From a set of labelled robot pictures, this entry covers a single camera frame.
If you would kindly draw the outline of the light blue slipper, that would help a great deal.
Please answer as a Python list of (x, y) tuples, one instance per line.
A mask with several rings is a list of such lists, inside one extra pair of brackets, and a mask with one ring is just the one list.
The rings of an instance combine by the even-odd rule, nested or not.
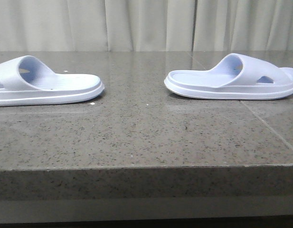
[(210, 70), (171, 71), (164, 84), (190, 98), (272, 100), (293, 94), (293, 68), (231, 53)]
[(0, 64), (0, 106), (82, 102), (103, 90), (104, 84), (96, 75), (58, 74), (34, 56)]

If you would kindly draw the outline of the beige pleated curtain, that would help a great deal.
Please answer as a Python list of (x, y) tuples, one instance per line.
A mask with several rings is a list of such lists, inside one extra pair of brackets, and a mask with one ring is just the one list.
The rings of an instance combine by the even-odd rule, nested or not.
[(293, 0), (0, 0), (0, 51), (293, 50)]

